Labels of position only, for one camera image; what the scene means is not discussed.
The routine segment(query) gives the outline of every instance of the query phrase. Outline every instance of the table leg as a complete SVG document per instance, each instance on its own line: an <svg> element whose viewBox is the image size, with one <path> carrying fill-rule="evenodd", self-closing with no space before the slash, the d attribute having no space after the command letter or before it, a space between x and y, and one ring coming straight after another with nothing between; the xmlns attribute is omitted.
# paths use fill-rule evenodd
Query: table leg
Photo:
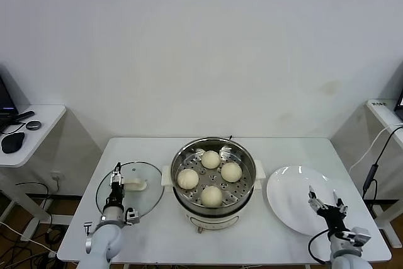
<svg viewBox="0 0 403 269"><path fill-rule="evenodd" d="M0 215L0 222L4 222L6 220L8 214L11 212L11 210L13 209L14 206L15 206L15 202L10 201L10 204L8 204L7 208Z"/></svg>
<svg viewBox="0 0 403 269"><path fill-rule="evenodd" d="M377 218L375 219L375 223L377 223L379 229L383 230L390 245L393 248L401 248L402 243L396 232L394 231L392 225L390 224L390 221L403 213L403 200L397 201L386 211L383 211L381 206L374 205L373 212L377 216Z"/></svg>
<svg viewBox="0 0 403 269"><path fill-rule="evenodd" d="M44 209L47 210L50 207L50 204L52 204L53 200L47 200L46 203L45 201L42 201L40 206ZM39 220L36 217L34 217L28 226L25 228L23 232L23 236L21 236L21 241L27 242L29 239L32 238L34 235L37 227L39 224L49 224L52 222L52 225L70 225L70 222L72 220L73 216L72 215L60 215L60 214L52 214L52 220L50 220L50 216L46 220Z"/></svg>
<svg viewBox="0 0 403 269"><path fill-rule="evenodd" d="M17 186L13 185L4 175L0 173L0 188L1 191L13 200L18 205L23 207L26 211L31 213L34 217L40 220L47 220L50 216L44 209L40 208L32 199L28 197Z"/></svg>

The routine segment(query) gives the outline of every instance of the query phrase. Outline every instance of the wooden floor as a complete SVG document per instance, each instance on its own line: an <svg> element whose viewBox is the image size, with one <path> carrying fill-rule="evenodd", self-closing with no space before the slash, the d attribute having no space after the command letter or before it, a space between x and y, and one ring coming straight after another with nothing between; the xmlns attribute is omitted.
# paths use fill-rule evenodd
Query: wooden floor
<svg viewBox="0 0 403 269"><path fill-rule="evenodd" d="M3 212L3 210L7 207L9 203L9 200L5 198L4 196L0 196L0 214ZM70 201L70 200L55 200L51 204L49 208L49 212L52 214L65 214L65 215L73 215L74 212L77 209L79 202L78 201ZM22 209L20 206L15 206L14 209L11 211L11 213L8 215L5 223L12 227L13 229L21 232L26 224L30 221L32 216L24 209ZM403 215L398 217L396 220L392 222L392 225L396 231L396 233L400 236L400 238L403 240ZM47 231L46 225L40 225L38 230L36 231L35 235L41 235ZM11 251L7 252L7 250L11 247L14 246L14 243L5 239L1 235L6 236L9 239L12 239L14 241L18 240L18 236L7 229L4 226L0 227L0 269L6 269L6 268L11 268L10 264L11 262ZM42 243L46 246L49 246L45 242L44 236L40 236L39 238L35 239L39 243ZM52 246L53 250L57 250L60 244L56 244ZM37 253L44 252L44 248L33 244L33 243L28 243L26 244L25 242L18 243L17 246L19 247L27 247L32 250L32 254L35 255ZM16 248L15 253L19 253L21 249ZM374 269L403 269L403 249L390 249L392 252L392 259L389 262L386 263L374 263L372 266ZM29 251L21 251L21 253L14 258L13 262L17 263L21 260L24 260L25 258L30 256ZM72 263L67 264L68 269L73 269L76 266ZM136 268L140 269L143 266L135 265L131 266L131 268ZM171 266L158 266L159 269L170 269L172 268ZM218 266L190 266L191 269L195 269L194 267L197 267L197 269L202 269L204 267L208 267L208 269L215 269L218 268ZM270 269L275 269L275 268L281 268L281 269L303 269L304 266L262 266L261 268L264 267L269 267ZM311 266L313 269L321 269L325 268L325 266L320 266L320 265L315 265ZM30 266L30 262L26 261L24 263L19 264L18 266L14 266L13 268L19 268L19 269L29 269L29 268L35 268L35 265L33 267ZM123 265L113 265L112 268L123 268ZM226 269L233 269L233 268L239 268L234 267L234 266L226 266Z"/></svg>

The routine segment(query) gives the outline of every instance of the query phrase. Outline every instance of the white table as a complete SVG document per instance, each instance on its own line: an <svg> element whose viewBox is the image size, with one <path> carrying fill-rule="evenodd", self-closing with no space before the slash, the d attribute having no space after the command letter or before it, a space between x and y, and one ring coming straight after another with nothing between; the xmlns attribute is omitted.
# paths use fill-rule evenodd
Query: white table
<svg viewBox="0 0 403 269"><path fill-rule="evenodd" d="M7 209L3 212L0 220L3 221L5 219L15 203L22 206L35 217L25 229L24 236L26 238L31 237L31 234L35 231L35 228L39 222L50 222L50 216L45 210L52 203L52 201L49 200L46 205L41 205L41 207L38 206L24 193L24 191L21 190L20 187L15 186L7 179L7 177L1 174L1 168L18 169L22 165L26 164L39 145L43 142L43 140L45 140L46 136L48 136L50 131L54 128L56 123L64 115L65 107L63 105L31 105L23 110L20 110L20 112L23 113L29 110L34 111L35 115L23 122L39 120L42 123L42 127L35 131L27 130L25 127L21 128L19 132L25 133L25 138L21 149L12 154L5 154L0 151L0 190L12 201ZM4 132L12 132L17 128L17 125L12 125L4 130ZM34 174L40 179L40 181L44 182L49 187L51 192L56 192L57 184L49 175L39 171L35 171ZM70 219L71 218L66 216L55 215L52 217L52 223L65 224L69 222Z"/></svg>
<svg viewBox="0 0 403 269"><path fill-rule="evenodd" d="M368 100L366 105L378 121L386 127L388 125L402 123L402 120L394 112L396 103L397 100ZM389 133L393 132L397 127L399 126L389 127ZM396 131L393 139L403 148L403 129ZM394 203L386 211L383 211L381 206L374 205L373 211L377 216L375 222L378 228L384 231L390 245L393 248L401 248L402 243L390 222L400 216L400 214L403 214L403 200Z"/></svg>
<svg viewBox="0 0 403 269"><path fill-rule="evenodd" d="M170 165L176 152L191 139L113 138L109 141L95 169L82 200L64 236L57 256L65 261L79 261L85 255L86 235L83 224L99 222L95 194L102 178L118 161L147 161L162 169ZM372 239L364 248L368 261L387 261L390 251L371 218L360 194L351 181L328 139L234 139L263 163L266 175L288 164L310 166L344 188L339 195L349 206L345 223L348 227L367 228ZM164 192L153 211L140 224L125 227L124 247L114 263L160 263L197 265L285 265L309 264L308 236L285 226L270 209L264 189L255 191L234 226L221 231L204 231L186 220L172 192ZM326 236L315 240L316 256L329 259Z"/></svg>

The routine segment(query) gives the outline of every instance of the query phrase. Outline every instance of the steamed bun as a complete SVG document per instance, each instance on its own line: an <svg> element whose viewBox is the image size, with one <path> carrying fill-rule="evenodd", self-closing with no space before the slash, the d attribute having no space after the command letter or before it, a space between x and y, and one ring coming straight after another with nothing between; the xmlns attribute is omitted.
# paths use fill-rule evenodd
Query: steamed bun
<svg viewBox="0 0 403 269"><path fill-rule="evenodd" d="M178 185L183 189L192 189L199 183L199 175L192 169L184 169L178 174Z"/></svg>
<svg viewBox="0 0 403 269"><path fill-rule="evenodd" d="M222 192L215 186L206 187L201 193L201 204L206 207L219 207L222 203Z"/></svg>
<svg viewBox="0 0 403 269"><path fill-rule="evenodd" d="M215 151L206 151L201 156L201 164L208 169L217 168L220 165L220 161L220 156Z"/></svg>
<svg viewBox="0 0 403 269"><path fill-rule="evenodd" d="M242 169L237 163L227 163L221 168L221 176L227 181L234 183L242 176Z"/></svg>

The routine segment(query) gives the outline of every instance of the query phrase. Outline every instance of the pot handle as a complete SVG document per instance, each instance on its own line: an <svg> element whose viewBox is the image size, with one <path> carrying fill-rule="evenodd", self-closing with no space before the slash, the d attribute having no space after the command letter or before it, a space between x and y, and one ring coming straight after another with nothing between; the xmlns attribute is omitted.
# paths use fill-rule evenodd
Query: pot handle
<svg viewBox="0 0 403 269"><path fill-rule="evenodd" d="M254 165L256 167L256 181L254 182L254 189L262 189L260 180L264 180L266 178L266 173L264 173L263 165L260 160L254 160Z"/></svg>
<svg viewBox="0 0 403 269"><path fill-rule="evenodd" d="M165 190L167 192L172 191L173 184L171 181L171 167L170 166L164 166L162 168L161 186L165 187Z"/></svg>

